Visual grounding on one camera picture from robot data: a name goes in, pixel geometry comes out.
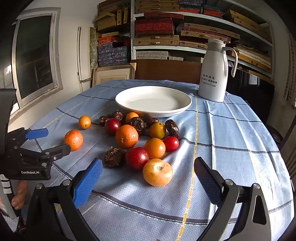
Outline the person's left hand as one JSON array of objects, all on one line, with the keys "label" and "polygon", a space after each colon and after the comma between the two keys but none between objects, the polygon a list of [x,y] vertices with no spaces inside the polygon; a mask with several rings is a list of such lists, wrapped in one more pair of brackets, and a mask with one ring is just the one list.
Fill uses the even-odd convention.
[{"label": "person's left hand", "polygon": [[21,209],[26,201],[27,195],[27,182],[26,180],[21,180],[17,186],[17,192],[11,200],[11,205],[15,210]]}]

